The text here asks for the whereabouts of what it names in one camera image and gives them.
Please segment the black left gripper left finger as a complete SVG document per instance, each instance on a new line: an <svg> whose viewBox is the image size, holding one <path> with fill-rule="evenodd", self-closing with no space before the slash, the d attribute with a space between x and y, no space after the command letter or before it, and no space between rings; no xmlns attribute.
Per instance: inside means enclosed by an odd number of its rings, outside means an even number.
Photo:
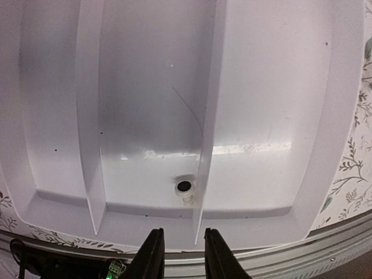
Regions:
<svg viewBox="0 0 372 279"><path fill-rule="evenodd" d="M153 229L121 277L164 278L164 257L164 231Z"/></svg>

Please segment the white pawn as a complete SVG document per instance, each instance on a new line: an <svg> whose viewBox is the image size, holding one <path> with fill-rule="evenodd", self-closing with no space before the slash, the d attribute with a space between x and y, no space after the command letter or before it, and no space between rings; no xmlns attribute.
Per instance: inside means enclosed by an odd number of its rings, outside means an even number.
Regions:
<svg viewBox="0 0 372 279"><path fill-rule="evenodd" d="M195 176L193 174L185 174L177 176L174 179L174 192L182 200L184 206L192 206L194 204L195 195Z"/></svg>

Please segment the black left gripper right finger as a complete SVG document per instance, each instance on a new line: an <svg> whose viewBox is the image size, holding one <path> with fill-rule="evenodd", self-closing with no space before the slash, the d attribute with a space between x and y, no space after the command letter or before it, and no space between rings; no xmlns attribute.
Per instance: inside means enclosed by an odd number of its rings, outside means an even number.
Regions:
<svg viewBox="0 0 372 279"><path fill-rule="evenodd" d="M206 278L250 278L217 229L207 228L204 239Z"/></svg>

